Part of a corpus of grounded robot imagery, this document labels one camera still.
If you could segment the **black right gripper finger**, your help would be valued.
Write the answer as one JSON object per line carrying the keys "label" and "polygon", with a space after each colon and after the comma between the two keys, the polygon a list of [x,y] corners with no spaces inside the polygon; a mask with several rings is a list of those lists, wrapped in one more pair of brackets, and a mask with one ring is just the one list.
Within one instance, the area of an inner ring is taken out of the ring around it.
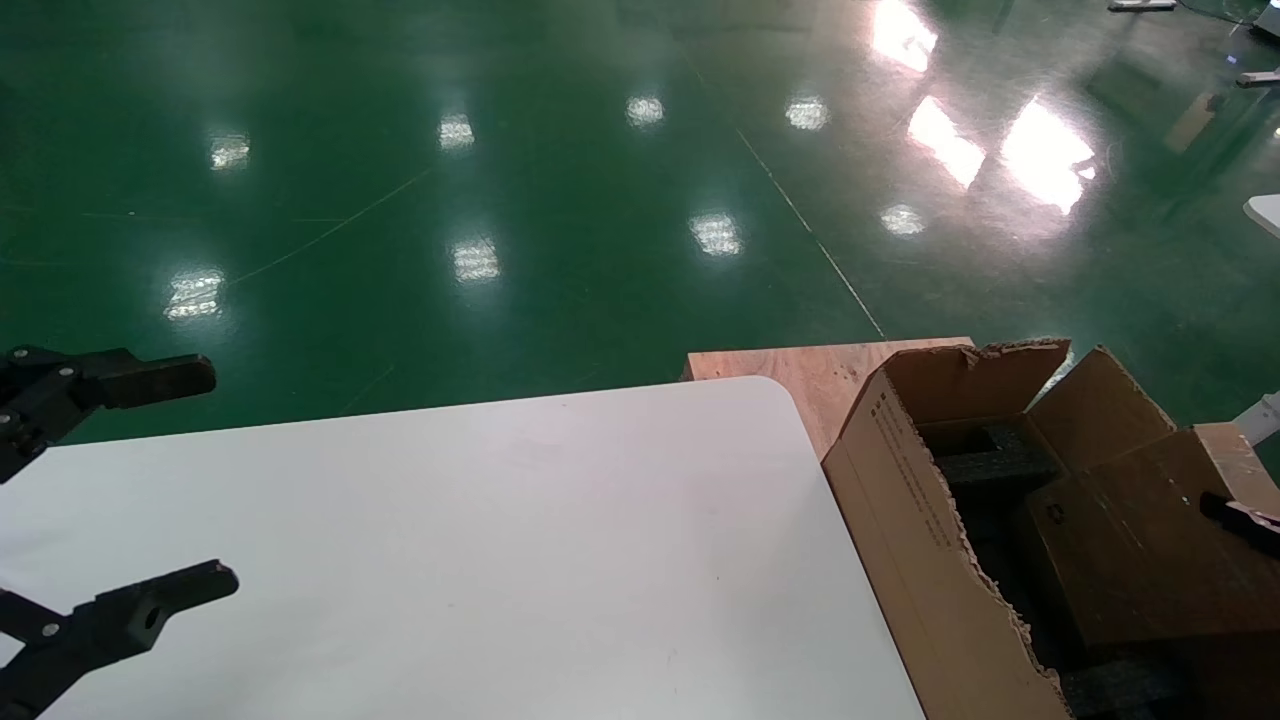
{"label": "black right gripper finger", "polygon": [[1199,496],[1199,512],[1260,553],[1279,557],[1277,516],[1211,492]]}

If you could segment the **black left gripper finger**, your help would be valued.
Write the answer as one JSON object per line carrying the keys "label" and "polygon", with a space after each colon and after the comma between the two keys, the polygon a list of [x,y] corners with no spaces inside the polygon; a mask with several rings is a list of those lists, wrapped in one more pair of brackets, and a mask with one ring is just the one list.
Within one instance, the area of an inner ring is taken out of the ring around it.
{"label": "black left gripper finger", "polygon": [[1,483],[100,409],[195,397],[216,383],[211,361],[198,354],[145,361],[125,348],[63,354],[17,346],[1,360]]}
{"label": "black left gripper finger", "polygon": [[97,594],[68,615],[4,589],[1,632],[22,647],[1,669],[1,716],[40,717],[86,675],[151,651],[172,616],[239,587],[210,560]]}

